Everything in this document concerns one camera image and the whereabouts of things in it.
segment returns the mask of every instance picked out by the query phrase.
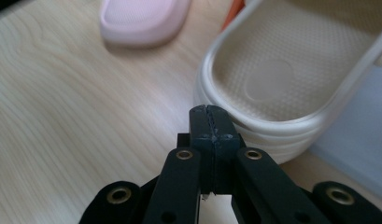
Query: wooden table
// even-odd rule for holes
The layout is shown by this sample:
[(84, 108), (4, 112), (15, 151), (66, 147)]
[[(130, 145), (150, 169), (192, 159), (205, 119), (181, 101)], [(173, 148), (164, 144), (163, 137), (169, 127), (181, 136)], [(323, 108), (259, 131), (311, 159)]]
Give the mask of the wooden table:
[[(193, 0), (180, 34), (156, 49), (106, 46), (101, 1), (34, 0), (0, 14), (0, 223), (77, 223), (105, 185), (158, 175), (188, 130), (193, 82), (231, 0)], [(300, 186), (337, 180), (382, 202), (310, 153), (282, 165)], [(235, 223), (229, 197), (200, 223)]]

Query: pink object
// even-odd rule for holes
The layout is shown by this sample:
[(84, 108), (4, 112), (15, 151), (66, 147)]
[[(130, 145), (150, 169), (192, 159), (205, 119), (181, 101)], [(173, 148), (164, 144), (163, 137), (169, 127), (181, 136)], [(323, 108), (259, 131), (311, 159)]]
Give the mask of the pink object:
[(110, 43), (154, 47), (179, 32), (191, 0), (104, 0), (100, 31)]

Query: white sandal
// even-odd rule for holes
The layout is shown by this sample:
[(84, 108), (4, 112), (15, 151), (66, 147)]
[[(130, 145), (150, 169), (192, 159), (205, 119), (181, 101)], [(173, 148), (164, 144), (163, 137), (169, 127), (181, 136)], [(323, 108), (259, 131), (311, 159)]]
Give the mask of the white sandal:
[(196, 105), (226, 109), (248, 146), (277, 163), (305, 151), (373, 64), (382, 0), (255, 0), (205, 56)]

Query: slipper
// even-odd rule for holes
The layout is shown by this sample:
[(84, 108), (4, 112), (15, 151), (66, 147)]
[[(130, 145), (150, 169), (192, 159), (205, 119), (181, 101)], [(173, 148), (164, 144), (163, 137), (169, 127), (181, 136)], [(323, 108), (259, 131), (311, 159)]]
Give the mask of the slipper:
[(249, 147), (281, 163), (334, 121), (374, 63), (382, 0), (249, 1), (206, 54), (194, 102), (227, 110)]
[(104, 0), (100, 32), (107, 43), (156, 47), (179, 32), (191, 0)]

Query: bolt hole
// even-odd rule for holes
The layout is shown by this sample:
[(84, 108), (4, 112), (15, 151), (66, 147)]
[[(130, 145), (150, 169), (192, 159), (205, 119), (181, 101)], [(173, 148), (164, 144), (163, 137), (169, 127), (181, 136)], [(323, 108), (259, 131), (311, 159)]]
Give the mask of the bolt hole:
[(260, 158), (262, 158), (262, 154), (258, 151), (255, 151), (255, 150), (248, 150), (246, 152), (246, 156), (251, 159), (251, 160), (259, 160)]
[(174, 213), (164, 212), (162, 213), (161, 219), (164, 223), (173, 223), (174, 221), (176, 221), (177, 217)]
[(328, 188), (326, 191), (328, 197), (330, 197), (336, 203), (343, 205), (352, 205), (354, 203), (354, 198), (351, 194), (339, 188)]
[(301, 212), (301, 211), (295, 212), (294, 217), (296, 220), (300, 221), (301, 223), (309, 223), (311, 221), (310, 216), (306, 214), (305, 212)]
[(132, 191), (126, 187), (117, 187), (113, 190), (111, 190), (107, 196), (106, 200), (109, 203), (113, 204), (119, 204), (119, 203), (125, 203), (130, 199), (132, 196)]
[(177, 153), (177, 158), (180, 160), (188, 160), (193, 156), (193, 154), (188, 150), (181, 150)]

